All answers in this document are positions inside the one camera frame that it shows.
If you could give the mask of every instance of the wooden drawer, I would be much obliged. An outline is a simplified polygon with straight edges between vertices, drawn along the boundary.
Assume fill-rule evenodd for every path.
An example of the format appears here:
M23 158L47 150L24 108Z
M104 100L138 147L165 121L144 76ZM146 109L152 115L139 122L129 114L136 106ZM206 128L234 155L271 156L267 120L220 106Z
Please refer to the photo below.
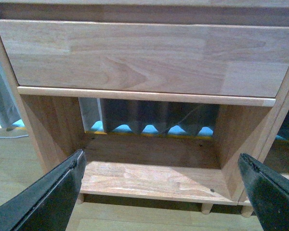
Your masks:
M275 97L289 27L0 20L22 86Z

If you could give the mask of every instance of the curtain fold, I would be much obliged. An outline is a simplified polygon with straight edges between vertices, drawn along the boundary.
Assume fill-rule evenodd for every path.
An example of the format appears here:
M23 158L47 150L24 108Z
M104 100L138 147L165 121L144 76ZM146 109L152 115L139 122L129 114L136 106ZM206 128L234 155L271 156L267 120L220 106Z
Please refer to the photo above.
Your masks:
M83 127L88 131L96 121L102 120L100 117L99 99L79 98L79 105Z
M6 128L19 119L15 99L0 65L0 125Z
M178 125L196 136L203 127L214 127L218 105L132 100L101 99L103 127L110 132L122 124L140 134L153 125L160 134L167 134Z

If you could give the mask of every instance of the cabinet leg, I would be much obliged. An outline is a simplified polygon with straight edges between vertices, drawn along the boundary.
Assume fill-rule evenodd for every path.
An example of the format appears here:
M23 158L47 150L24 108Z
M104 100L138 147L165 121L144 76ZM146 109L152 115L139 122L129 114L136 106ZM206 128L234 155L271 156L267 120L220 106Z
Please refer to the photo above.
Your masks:
M79 193L77 200L76 200L76 204L81 205L83 201L84 201L83 193Z
M211 209L213 207L213 204L205 204L203 203L201 206L201 212L203 214L209 214L211 212Z
M243 206L241 215L245 218L249 218L253 213L254 209L251 206Z

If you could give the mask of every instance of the wooden shelf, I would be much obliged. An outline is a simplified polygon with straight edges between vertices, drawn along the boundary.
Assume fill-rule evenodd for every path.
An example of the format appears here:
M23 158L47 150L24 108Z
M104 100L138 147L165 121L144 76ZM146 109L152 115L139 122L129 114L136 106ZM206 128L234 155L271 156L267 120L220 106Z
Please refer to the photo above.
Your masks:
M100 135L85 152L81 193L237 204L212 141Z
M186 103L212 103L243 106L273 107L275 99L260 97L239 97L201 94L176 94L160 92L141 92L123 90L90 90L73 88L48 88L19 86L18 92L22 95L89 97L125 100L151 100Z

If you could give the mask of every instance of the light wood furniture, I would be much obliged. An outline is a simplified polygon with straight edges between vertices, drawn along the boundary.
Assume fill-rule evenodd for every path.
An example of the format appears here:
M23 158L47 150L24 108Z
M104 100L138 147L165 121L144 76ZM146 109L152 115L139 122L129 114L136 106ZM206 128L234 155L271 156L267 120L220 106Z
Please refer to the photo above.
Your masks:
M22 129L7 132L0 128L0 136L25 134ZM41 176L29 137L0 139L0 205ZM200 207L189 202L89 195L86 202L75 205L66 231L262 231L256 216L245 219L235 206L215 205L209 215L200 213Z
M0 2L0 61L45 172L84 145L77 97L215 103L211 141L91 140L81 192L250 205L237 160L263 162L289 109L289 0Z
M251 206L244 206L242 208L241 214L243 217L249 218L252 215L253 211L254 209Z

